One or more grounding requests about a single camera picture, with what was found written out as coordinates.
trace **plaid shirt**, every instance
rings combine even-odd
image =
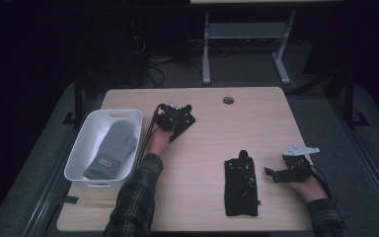
[[[147,154],[118,193],[115,208],[103,236],[150,236],[155,211],[156,184],[163,170],[161,159]],[[315,235],[349,236],[336,204],[318,199],[307,204]]]
[[[316,236],[349,236],[337,205],[331,199],[317,199],[307,204]]]
[[[156,184],[162,170],[158,156],[149,153],[144,157],[119,191],[103,236],[150,236]]]

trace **white bin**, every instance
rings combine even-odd
[[[84,171],[97,155],[98,148],[113,123],[127,119],[134,126],[137,144],[140,140],[143,116],[138,110],[98,110],[90,113],[79,131],[64,169],[67,180],[83,189],[118,191],[131,173],[137,154],[137,145],[119,168],[113,180],[90,180]]]

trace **person's left hand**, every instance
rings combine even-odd
[[[147,143],[147,151],[160,156],[168,147],[169,140],[173,134],[173,131],[164,130],[155,123],[153,125],[152,135]]]

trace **table top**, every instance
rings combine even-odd
[[[219,3],[315,3],[341,2],[343,0],[190,0],[192,4],[219,4]]]
[[[223,98],[232,97],[226,105]],[[264,167],[283,170],[281,153],[304,145],[281,89],[194,88],[108,91],[102,109],[138,109],[147,127],[161,103],[192,105],[196,118],[162,155],[164,171],[156,193],[153,231],[281,231],[311,230],[300,196],[275,184]],[[259,216],[227,217],[224,206],[224,161],[247,150],[254,159]],[[117,192],[84,191],[72,185],[76,204],[63,206],[57,227],[62,231],[104,230]]]

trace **black glove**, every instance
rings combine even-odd
[[[246,150],[242,150],[239,158],[224,162],[224,169],[226,215],[258,216],[258,205],[261,202],[258,200],[254,160]]]

